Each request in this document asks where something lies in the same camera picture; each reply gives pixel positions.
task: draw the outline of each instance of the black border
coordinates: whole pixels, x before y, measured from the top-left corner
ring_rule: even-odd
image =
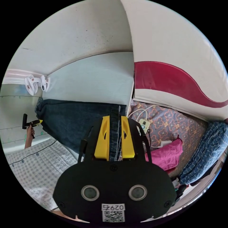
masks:
[[[58,10],[75,3],[76,1],[58,2],[5,2],[2,7],[2,59],[4,60],[5,74],[7,66],[15,51],[26,38],[26,36],[43,20],[48,18]],[[178,12],[194,25],[196,25],[204,35],[210,40],[227,69],[227,8],[223,1],[200,2],[200,1],[156,1],[168,8]],[[24,191],[9,168],[4,153],[1,153],[1,223],[23,226],[70,226],[74,224],[78,227],[96,227],[87,223],[77,223],[66,219],[57,219],[38,206]],[[220,174],[207,190],[207,192],[191,206],[186,207],[170,216],[152,222],[141,223],[141,226],[131,227],[153,227],[162,222],[163,227],[167,226],[194,226],[202,224],[211,225],[217,220],[224,220],[227,211],[226,189],[227,182],[227,162],[225,162]]]

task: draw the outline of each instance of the camera lens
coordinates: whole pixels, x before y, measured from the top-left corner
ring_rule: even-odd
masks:
[[[81,190],[81,195],[85,200],[88,201],[94,201],[99,198],[99,190],[92,186],[92,185],[86,185]]]
[[[135,185],[130,188],[128,194],[132,200],[139,201],[146,197],[147,189],[143,185]]]

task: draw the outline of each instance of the purple floral sheet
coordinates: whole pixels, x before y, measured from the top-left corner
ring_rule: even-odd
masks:
[[[152,104],[132,100],[129,115],[138,109],[146,109],[150,106],[152,106]],[[142,111],[143,110],[136,111],[130,115],[129,118],[136,120],[139,116],[138,121],[142,118],[145,119],[146,111],[143,113]],[[151,122],[151,146],[160,146],[161,141],[164,140],[173,141],[178,135],[180,139],[182,139],[183,153],[179,158],[179,164],[176,169],[169,174],[171,177],[179,175],[195,152],[201,137],[208,127],[208,123],[196,117],[161,106],[152,106],[147,109],[147,119]]]

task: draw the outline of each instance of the red wave pattern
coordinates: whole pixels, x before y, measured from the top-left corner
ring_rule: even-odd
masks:
[[[216,102],[209,99],[196,81],[184,70],[163,62],[135,62],[135,89],[151,89],[170,93],[191,102],[222,108],[228,100]]]

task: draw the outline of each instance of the pink towel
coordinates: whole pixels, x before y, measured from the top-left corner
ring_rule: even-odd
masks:
[[[178,136],[172,143],[151,151],[152,163],[158,165],[163,170],[175,168],[178,165],[179,157],[183,152],[182,144],[183,142]]]

